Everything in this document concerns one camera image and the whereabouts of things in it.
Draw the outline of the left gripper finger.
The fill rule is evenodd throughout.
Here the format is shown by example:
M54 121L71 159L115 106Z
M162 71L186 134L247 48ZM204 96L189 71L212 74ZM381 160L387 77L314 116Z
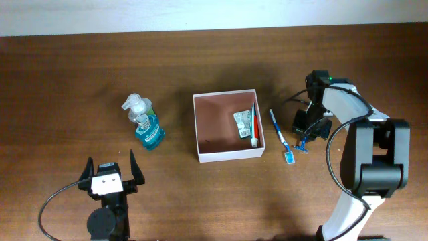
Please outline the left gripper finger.
M94 176L94 164L93 159L91 157L88 157L86 166L79 178L79 184L78 189L82 191L88 191L91 186L91 179Z
M135 185L143 185L145 184L145 178L144 175L138 166L138 163L136 162L136 158L134 156L134 153L132 149L130 150L130 166L131 166L131 173L135 180Z

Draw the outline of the blue disposable razor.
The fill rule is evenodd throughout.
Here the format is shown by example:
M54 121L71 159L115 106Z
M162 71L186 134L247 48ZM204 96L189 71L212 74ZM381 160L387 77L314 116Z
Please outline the blue disposable razor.
M308 150L305 147L305 145L306 145L307 142L308 142L307 136L304 135L304 136L300 137L300 139L294 145L294 149L297 150L297 151L300 151L302 153L307 153Z

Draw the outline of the toothpaste tube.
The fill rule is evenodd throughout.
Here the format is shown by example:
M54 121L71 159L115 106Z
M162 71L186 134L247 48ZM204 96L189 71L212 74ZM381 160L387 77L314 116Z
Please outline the toothpaste tube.
M255 103L253 103L251 108L252 113L252 122L251 122L251 146L253 148L258 148L259 143L259 131L258 131L258 121L257 121L257 112L255 109Z

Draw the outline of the green Dettol soap bar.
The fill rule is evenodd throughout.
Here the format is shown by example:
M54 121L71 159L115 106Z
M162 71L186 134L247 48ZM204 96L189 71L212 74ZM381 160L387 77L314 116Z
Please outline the green Dettol soap bar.
M245 110L233 114L236 122L239 137L241 139L251 136L251 111Z

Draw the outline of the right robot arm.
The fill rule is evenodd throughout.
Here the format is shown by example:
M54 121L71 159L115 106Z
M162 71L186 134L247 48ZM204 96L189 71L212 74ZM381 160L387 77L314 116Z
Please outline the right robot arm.
M326 139L328 172L342 191L315 239L358 240L372 213L408 182L410 125L379 112L347 78L314 70L305 85L310 102L292 124L296 149Z

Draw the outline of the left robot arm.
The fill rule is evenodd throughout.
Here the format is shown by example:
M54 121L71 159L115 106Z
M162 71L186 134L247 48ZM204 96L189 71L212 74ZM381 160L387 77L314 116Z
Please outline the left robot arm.
M130 152L130 168L133 178L121 180L117 163L105 163L94 168L93 159L88 158L79 178L78 189L85 191L101 207L88 217L87 230L91 240L128 240L130 223L127 196L138 192L138 186L145 184L134 153Z

